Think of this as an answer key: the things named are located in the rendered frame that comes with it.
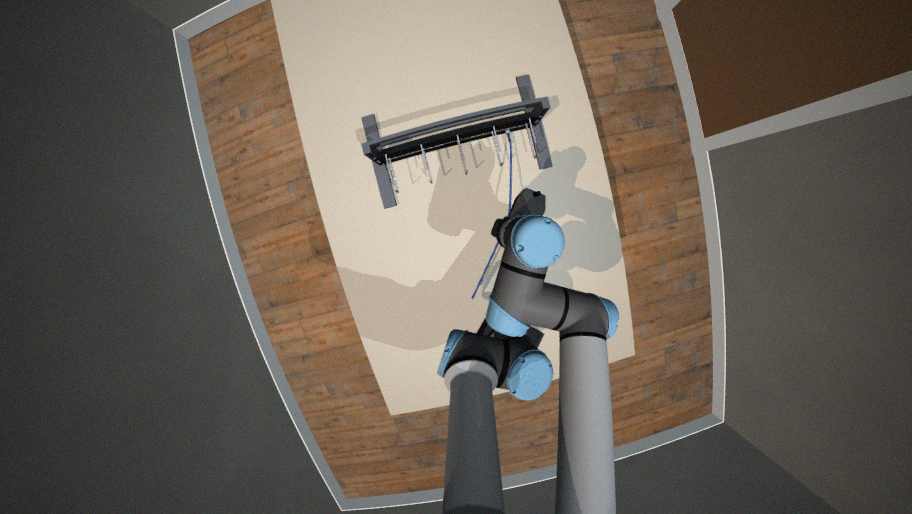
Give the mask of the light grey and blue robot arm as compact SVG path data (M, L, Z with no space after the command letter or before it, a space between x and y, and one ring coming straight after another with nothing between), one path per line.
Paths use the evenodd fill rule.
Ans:
M618 309L544 282L565 246L552 219L516 217L503 240L485 317L495 331L452 330L437 372L450 392L442 514L505 514L492 391L533 400L553 379L551 361L526 333L530 325L559 331L555 514L616 514L606 339L618 328Z

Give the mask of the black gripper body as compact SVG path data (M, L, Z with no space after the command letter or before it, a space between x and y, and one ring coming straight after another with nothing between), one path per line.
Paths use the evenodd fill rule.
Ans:
M543 216L545 210L546 196L541 194L540 191L536 192L525 188L514 200L508 216L508 218L511 217L512 219L508 219L507 221L504 219L496 219L491 230L491 235L495 237L498 243L505 249L503 234L507 224L511 220L519 216L527 216L531 214Z

